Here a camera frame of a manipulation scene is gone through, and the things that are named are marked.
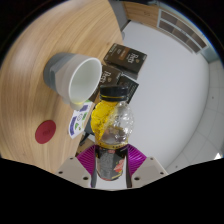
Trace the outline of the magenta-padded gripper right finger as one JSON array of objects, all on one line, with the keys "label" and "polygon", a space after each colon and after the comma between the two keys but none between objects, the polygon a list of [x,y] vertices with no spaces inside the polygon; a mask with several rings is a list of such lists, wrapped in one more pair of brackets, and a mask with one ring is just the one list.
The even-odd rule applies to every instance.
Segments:
[{"label": "magenta-padded gripper right finger", "polygon": [[155,157],[146,157],[140,150],[128,145],[126,157],[128,188],[140,188],[167,175],[168,173]]}]

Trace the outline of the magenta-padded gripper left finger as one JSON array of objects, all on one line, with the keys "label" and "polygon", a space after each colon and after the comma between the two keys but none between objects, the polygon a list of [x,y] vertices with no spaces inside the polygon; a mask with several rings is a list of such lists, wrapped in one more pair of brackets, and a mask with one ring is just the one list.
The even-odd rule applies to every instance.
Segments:
[{"label": "magenta-padded gripper left finger", "polygon": [[85,149],[76,157],[69,157],[56,175],[84,188],[95,188],[97,183],[95,146]]}]

